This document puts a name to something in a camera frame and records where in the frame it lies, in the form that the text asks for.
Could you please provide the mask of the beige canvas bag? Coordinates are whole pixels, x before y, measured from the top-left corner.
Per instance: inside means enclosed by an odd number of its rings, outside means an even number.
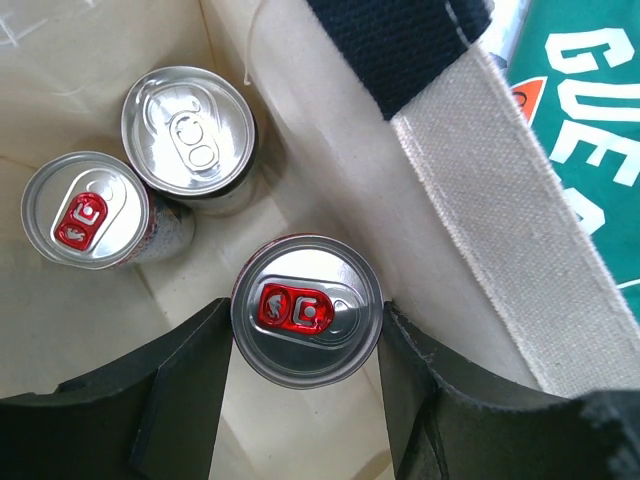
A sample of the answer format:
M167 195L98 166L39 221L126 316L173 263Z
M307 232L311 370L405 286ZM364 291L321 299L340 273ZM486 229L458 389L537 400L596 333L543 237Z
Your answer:
M359 252L422 332L561 398L639 393L632 313L530 125L541 78L507 78L534 1L5 1L1 5L1 401L50 394L230 301L263 245L317 234ZM146 73L193 66L248 102L251 203L211 215L154 190L121 139ZM24 189L95 151L190 208L164 260L86 270L30 243ZM233 328L205 479L398 479L378 343L348 378L259 375Z

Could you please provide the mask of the silver can red tab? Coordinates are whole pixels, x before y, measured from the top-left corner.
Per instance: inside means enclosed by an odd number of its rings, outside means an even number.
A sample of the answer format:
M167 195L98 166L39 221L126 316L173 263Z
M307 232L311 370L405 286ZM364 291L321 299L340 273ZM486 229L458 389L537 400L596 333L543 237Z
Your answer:
M86 270L164 260L195 236L192 210L153 192L123 161L72 152L28 181L21 220L46 259Z

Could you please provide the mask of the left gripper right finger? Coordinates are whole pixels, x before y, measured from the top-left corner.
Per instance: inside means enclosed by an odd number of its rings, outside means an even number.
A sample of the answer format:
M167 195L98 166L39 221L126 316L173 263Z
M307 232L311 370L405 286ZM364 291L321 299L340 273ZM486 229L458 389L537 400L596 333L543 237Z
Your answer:
M379 370L398 479L636 479L639 393L561 398L500 377L384 306Z

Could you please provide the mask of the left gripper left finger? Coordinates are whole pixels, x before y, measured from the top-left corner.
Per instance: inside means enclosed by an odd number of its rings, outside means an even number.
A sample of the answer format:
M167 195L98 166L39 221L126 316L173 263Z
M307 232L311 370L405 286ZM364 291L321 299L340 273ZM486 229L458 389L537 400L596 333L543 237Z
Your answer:
M2 399L2 478L207 478L231 347L220 298L50 394Z

